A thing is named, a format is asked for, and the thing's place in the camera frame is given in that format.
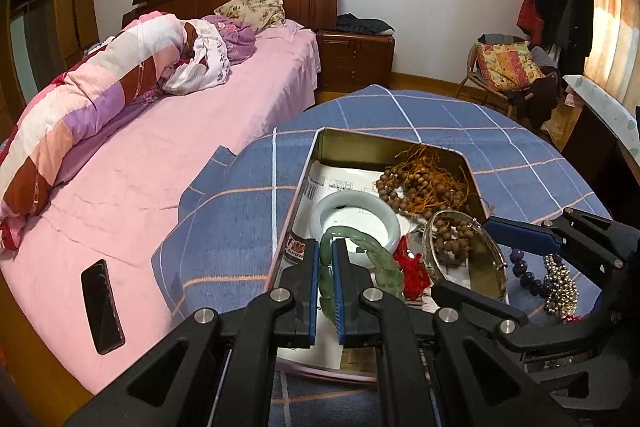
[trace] purple cloth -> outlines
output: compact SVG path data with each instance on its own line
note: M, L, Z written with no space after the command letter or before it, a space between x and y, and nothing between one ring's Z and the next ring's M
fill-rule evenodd
M222 15L207 15L202 20L213 24L226 44L226 56L231 64L240 64L255 52L255 32L242 21Z
M72 147L71 150L65 154L65 157L62 158L62 165L60 165L60 169L58 170L54 187L71 181L74 176L80 172L80 169L84 167L85 163L91 159L95 152L100 149L111 136L116 134L118 130L122 129L127 123L141 114L163 95L164 92L162 92L161 89L152 87L148 91L140 94L129 105L124 106L114 118L102 126L98 133L80 140L78 144Z

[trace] glass bowl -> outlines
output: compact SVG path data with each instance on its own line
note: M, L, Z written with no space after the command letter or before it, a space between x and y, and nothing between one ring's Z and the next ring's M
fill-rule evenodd
M430 277L435 281L443 279L455 279L447 277L447 266L438 259L436 246L435 223L439 220L451 222L454 219L464 220L467 226L474 232L469 241L468 258L466 266L469 271L471 289L481 295L506 302L507 299L507 272L506 263L500 248L486 233L478 220L457 210L441 210L433 214L433 217L424 226L422 232L422 262ZM452 254L446 253L447 259Z

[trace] colorful cushion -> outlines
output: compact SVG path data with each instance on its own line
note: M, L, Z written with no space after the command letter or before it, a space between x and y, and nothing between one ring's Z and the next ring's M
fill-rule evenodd
M282 0L232 0L214 10L216 15L241 20L257 33L284 24Z
M520 91L545 76L533 61L528 44L478 44L478 66L489 87L502 92Z

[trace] red clothing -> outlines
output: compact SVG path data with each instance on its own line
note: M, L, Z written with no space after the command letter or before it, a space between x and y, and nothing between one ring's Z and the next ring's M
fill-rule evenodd
M530 36L531 44L539 46L542 43L544 27L545 22L536 11L536 0L524 0L518 16L518 28Z

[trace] wardrobe door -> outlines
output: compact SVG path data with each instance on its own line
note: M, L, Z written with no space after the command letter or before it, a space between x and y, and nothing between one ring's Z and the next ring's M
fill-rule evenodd
M66 70L56 0L9 0L9 4L14 71L26 104Z
M71 68L78 61L80 52L74 0L53 0L53 6L60 55L65 61L65 66Z

